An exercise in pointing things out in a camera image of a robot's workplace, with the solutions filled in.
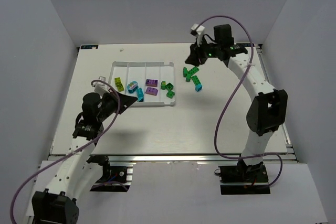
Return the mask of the green small lego cube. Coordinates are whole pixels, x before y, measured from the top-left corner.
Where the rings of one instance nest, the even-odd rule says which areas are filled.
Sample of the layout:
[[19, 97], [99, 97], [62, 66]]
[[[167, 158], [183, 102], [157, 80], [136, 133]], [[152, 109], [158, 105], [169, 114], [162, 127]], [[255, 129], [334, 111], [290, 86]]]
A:
[[165, 88], [167, 89], [167, 91], [171, 91], [171, 90], [174, 89], [174, 85], [171, 84], [171, 83], [168, 83], [168, 84], [165, 85]]

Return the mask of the lime green lego brick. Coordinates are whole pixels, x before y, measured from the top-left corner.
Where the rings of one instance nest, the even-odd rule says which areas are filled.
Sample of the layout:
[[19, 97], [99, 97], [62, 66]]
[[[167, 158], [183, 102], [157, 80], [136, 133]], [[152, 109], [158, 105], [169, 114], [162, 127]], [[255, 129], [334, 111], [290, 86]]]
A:
[[122, 83], [120, 77], [115, 78], [114, 82], [115, 82], [116, 86], [118, 86], [118, 85], [120, 85]]

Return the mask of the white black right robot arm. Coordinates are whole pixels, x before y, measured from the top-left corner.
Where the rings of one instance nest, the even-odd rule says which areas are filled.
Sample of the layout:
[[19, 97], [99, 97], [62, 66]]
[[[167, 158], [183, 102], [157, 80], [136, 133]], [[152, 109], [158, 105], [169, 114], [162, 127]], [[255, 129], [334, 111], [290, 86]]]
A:
[[285, 90], [277, 90], [250, 62], [248, 50], [234, 43], [230, 25], [214, 27], [214, 41], [205, 39], [205, 28], [194, 24], [191, 34], [196, 42], [190, 46], [186, 64], [203, 65], [209, 58], [217, 58], [232, 71], [248, 92], [251, 105], [246, 115], [250, 129], [246, 146], [241, 153], [240, 166], [248, 171], [257, 170], [262, 162], [269, 139], [286, 117], [288, 95]]

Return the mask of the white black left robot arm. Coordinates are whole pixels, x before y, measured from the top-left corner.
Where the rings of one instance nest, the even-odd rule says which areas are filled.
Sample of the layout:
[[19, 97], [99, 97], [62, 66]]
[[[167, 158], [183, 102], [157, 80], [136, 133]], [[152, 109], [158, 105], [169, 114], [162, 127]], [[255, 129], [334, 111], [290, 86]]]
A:
[[136, 97], [108, 91], [91, 92], [83, 97], [69, 157], [60, 162], [46, 188], [36, 191], [31, 200], [34, 223], [77, 223], [79, 197], [95, 185], [105, 185], [113, 178], [108, 157], [92, 154], [104, 132], [103, 122], [112, 114], [123, 113], [136, 101]]

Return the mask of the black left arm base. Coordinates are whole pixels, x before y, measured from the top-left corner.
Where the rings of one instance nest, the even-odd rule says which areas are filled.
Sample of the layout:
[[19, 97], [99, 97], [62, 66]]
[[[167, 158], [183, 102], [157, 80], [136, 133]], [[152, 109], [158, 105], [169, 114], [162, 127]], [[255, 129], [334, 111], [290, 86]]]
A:
[[94, 155], [87, 163], [98, 164], [102, 176], [91, 187], [90, 191], [127, 192], [131, 185], [133, 164], [114, 161], [111, 156]]

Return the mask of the teal small lego brick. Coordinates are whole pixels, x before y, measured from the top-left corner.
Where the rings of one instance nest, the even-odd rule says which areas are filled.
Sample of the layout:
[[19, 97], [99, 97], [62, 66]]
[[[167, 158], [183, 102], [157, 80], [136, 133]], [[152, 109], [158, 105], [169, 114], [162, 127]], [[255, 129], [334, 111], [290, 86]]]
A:
[[195, 86], [195, 90], [197, 91], [197, 92], [199, 92], [199, 91], [201, 91], [201, 89], [202, 89], [202, 85], [201, 84], [197, 84], [196, 86]]

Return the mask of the teal long lego brick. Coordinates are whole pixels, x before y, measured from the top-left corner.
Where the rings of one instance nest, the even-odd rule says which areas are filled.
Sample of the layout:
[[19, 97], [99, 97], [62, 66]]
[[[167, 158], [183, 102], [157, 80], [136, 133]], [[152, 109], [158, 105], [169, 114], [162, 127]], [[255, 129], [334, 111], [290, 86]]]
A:
[[137, 93], [137, 97], [139, 98], [139, 99], [143, 99], [144, 98], [144, 94], [143, 94], [143, 91], [142, 91], [142, 88], [137, 88], [137, 91], [136, 91]]

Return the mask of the teal oval flower lego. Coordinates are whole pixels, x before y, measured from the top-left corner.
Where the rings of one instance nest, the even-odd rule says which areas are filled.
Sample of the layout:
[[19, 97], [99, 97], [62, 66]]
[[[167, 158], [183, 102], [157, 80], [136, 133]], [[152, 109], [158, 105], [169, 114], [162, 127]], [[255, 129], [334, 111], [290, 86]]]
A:
[[127, 91], [129, 93], [134, 93], [138, 89], [138, 83], [136, 81], [132, 81], [127, 85]]

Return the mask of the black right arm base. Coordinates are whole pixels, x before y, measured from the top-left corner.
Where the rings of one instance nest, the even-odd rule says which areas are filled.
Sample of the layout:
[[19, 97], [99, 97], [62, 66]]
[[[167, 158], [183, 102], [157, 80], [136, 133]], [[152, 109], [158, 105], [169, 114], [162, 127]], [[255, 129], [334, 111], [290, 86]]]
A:
[[220, 178], [221, 195], [270, 194], [268, 174], [263, 161], [247, 166], [243, 160], [239, 160], [236, 165], [219, 166], [214, 173]]

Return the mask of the green lego piece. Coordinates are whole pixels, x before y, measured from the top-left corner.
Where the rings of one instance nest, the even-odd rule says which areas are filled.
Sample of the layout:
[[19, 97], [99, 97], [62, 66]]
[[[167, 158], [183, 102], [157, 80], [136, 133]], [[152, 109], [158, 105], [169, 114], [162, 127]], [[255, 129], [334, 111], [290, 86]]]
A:
[[165, 90], [165, 89], [166, 89], [166, 82], [165, 82], [165, 81], [162, 81], [162, 82], [161, 82], [161, 89], [162, 89], [162, 90]]

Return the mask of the purple arch lego brick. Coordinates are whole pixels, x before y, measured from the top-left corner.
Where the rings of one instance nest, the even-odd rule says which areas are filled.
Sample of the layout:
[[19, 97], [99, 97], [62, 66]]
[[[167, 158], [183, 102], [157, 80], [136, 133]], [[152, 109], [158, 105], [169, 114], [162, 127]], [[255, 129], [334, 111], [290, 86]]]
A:
[[147, 87], [147, 88], [146, 88], [146, 91], [145, 91], [145, 94], [149, 94], [149, 95], [157, 96], [157, 94], [158, 94], [158, 89], [157, 89], [157, 88], [154, 88], [154, 87]]

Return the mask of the green slanted lego brick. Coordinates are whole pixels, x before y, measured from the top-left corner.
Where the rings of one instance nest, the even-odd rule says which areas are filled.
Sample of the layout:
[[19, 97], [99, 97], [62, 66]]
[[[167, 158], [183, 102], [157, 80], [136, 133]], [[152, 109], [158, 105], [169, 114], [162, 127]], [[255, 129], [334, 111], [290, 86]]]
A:
[[187, 78], [188, 76], [188, 69], [186, 67], [183, 68], [183, 77]]

